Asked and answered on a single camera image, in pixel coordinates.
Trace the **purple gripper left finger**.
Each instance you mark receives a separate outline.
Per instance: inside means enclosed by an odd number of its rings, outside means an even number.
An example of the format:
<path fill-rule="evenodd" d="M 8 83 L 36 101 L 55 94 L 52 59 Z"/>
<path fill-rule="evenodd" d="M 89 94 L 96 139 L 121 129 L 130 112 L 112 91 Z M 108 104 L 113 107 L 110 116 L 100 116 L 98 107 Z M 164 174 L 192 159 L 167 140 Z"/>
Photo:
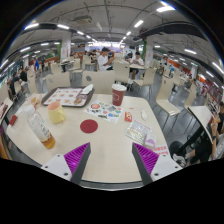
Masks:
<path fill-rule="evenodd" d="M 65 155 L 56 154 L 42 166 L 42 169 L 79 185 L 90 153 L 91 146 L 86 143 Z"/>

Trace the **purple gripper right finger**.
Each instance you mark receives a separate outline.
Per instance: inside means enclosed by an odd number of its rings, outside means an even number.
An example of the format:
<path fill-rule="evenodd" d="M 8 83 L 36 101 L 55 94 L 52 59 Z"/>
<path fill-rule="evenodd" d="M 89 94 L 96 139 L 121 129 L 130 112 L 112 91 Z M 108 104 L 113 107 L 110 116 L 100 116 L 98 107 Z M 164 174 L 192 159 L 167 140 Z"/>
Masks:
<path fill-rule="evenodd" d="M 132 144 L 132 154 L 144 185 L 182 169 L 169 155 L 159 155 L 137 143 Z"/>

